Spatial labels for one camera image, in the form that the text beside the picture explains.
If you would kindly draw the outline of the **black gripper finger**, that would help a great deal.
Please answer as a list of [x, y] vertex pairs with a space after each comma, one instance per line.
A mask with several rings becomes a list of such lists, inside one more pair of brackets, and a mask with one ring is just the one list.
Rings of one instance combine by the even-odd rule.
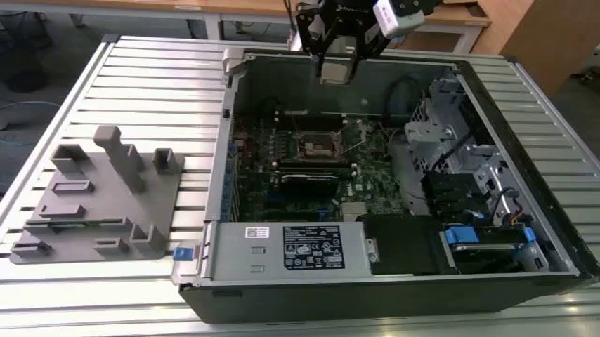
[[350, 62], [350, 73], [349, 81], [353, 80], [360, 62], [376, 58], [381, 55], [386, 46], [389, 45], [390, 39], [382, 34], [382, 29], [380, 27], [376, 16], [366, 22], [365, 25], [360, 26], [360, 30], [356, 36], [356, 46], [353, 50], [353, 57]]
[[302, 50], [316, 59], [316, 77], [322, 77], [325, 54], [336, 39], [336, 17], [324, 7], [300, 7], [297, 32]]

